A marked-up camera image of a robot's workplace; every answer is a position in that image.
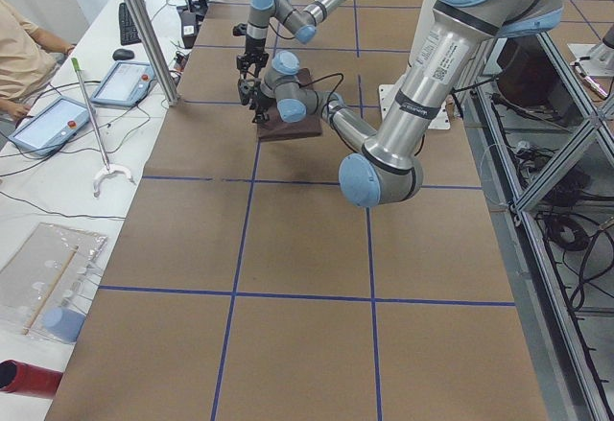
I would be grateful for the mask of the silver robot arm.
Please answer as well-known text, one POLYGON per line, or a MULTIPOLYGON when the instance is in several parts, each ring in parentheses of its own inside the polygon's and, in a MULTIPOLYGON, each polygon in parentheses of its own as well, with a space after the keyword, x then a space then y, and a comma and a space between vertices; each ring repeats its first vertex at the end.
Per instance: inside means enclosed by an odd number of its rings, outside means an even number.
POLYGON ((346 0, 313 0, 304 8, 296 7, 292 0, 250 0, 248 21, 234 27, 235 35, 244 35, 245 51, 236 58, 237 69, 245 78, 251 67, 259 73, 266 67, 268 29, 276 19, 291 37, 302 44, 316 35, 317 26, 346 0))
POLYGON ((309 117, 324 120, 351 150, 339 168, 343 195, 368 208, 401 202, 419 191, 423 173, 416 148, 477 47, 493 38, 549 31, 563 12, 562 0, 435 0, 433 25, 381 126, 374 128, 338 93, 302 83, 294 53, 270 56, 265 49, 273 20, 306 43, 344 1, 314 0, 297 9, 290 0, 250 0, 246 47, 236 60, 238 91, 257 124, 268 121, 271 109, 287 124, 309 117))

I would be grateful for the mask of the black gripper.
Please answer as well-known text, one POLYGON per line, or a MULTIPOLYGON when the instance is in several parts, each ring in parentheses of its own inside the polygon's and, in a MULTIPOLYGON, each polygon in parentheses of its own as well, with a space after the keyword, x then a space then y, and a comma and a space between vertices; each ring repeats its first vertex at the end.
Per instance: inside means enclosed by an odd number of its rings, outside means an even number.
POLYGON ((269 121, 268 111, 272 106, 272 98, 263 92, 261 85, 260 80, 238 80, 237 82, 241 105, 247 105, 255 112, 252 122, 257 125, 263 125, 269 121))
POLYGON ((241 76, 248 74, 249 68, 255 66, 255 75, 267 65, 269 53, 266 51, 266 39, 246 37, 245 52, 236 58, 236 66, 241 76))

